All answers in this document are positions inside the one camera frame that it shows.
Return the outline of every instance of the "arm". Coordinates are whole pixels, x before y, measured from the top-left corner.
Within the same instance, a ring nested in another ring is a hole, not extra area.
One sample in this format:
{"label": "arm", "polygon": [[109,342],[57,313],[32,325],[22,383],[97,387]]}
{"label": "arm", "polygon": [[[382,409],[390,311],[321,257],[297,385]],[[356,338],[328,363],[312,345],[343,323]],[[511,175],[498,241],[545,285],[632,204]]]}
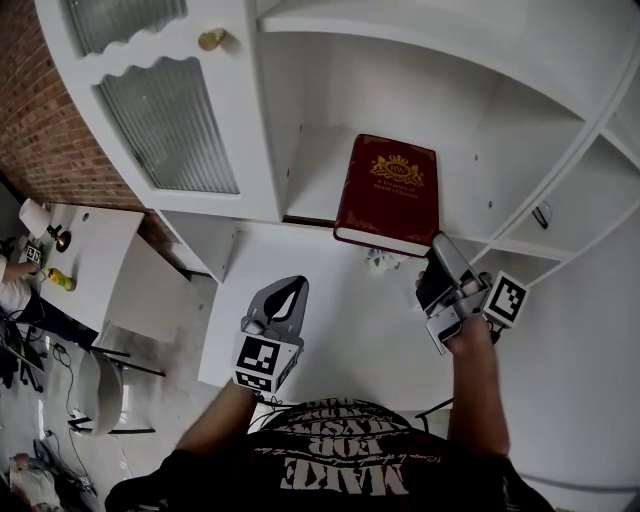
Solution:
{"label": "arm", "polygon": [[197,455],[224,450],[246,435],[257,405],[250,389],[229,381],[176,446]]}
{"label": "arm", "polygon": [[480,315],[468,318],[447,347],[453,354],[449,441],[478,455],[506,457],[509,433],[487,322]]}
{"label": "arm", "polygon": [[36,270],[36,267],[30,262],[13,264],[7,263],[4,258],[2,259],[4,261],[0,260],[0,276],[2,276],[4,284],[16,281]]}

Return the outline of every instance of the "white chair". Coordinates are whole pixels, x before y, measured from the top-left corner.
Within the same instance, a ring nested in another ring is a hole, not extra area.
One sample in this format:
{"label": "white chair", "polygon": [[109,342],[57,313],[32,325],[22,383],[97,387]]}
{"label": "white chair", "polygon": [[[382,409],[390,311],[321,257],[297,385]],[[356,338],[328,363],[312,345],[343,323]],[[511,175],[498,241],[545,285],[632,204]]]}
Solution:
{"label": "white chair", "polygon": [[[107,354],[129,357],[124,352],[115,352],[99,347],[90,347],[80,362],[77,378],[78,404],[85,414],[84,418],[69,421],[76,432],[87,432],[92,436],[105,434],[149,434],[155,429],[115,429],[122,414],[124,387],[122,385],[122,369],[124,367],[164,377],[161,371],[150,370],[132,365],[125,361],[113,359]],[[93,421],[93,428],[80,427]]]}

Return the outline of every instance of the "brass knob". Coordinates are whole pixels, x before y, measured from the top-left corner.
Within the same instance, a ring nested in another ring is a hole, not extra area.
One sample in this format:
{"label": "brass knob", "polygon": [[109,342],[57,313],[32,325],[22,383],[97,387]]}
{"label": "brass knob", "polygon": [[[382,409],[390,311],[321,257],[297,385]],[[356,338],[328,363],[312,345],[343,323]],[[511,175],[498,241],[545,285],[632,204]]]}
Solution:
{"label": "brass knob", "polygon": [[215,50],[227,35],[227,31],[223,28],[215,28],[209,32],[203,32],[198,38],[198,46],[205,52]]}

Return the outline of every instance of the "white desk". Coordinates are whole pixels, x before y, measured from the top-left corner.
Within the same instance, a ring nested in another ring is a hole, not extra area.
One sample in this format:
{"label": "white desk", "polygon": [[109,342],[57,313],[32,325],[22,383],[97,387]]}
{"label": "white desk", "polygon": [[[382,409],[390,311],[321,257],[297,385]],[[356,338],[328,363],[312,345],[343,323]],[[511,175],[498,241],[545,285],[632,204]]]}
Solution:
{"label": "white desk", "polygon": [[[45,281],[42,298],[98,332],[108,320],[173,341],[188,281],[137,235],[144,214],[62,204],[51,213],[51,225],[62,225],[72,239],[63,253],[51,247],[45,264],[73,277],[77,287],[67,292]],[[47,234],[42,239],[52,242]]]}
{"label": "white desk", "polygon": [[235,335],[254,294],[301,274],[309,280],[305,351],[278,398],[364,398],[397,411],[437,405],[452,396],[453,372],[450,356],[438,354],[425,329],[424,313],[411,308],[418,270],[405,265],[374,276],[362,249],[335,241],[329,231],[263,225],[240,233],[216,292],[199,379],[226,383]]}

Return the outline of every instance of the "red brick wall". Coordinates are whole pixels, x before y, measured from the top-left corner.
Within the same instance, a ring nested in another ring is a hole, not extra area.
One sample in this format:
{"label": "red brick wall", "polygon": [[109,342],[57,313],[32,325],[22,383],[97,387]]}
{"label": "red brick wall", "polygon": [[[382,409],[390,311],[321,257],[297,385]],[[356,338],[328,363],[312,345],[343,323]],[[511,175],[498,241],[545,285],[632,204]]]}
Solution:
{"label": "red brick wall", "polygon": [[104,155],[60,79],[33,0],[0,0],[0,172],[39,202],[145,211],[140,234],[174,241]]}

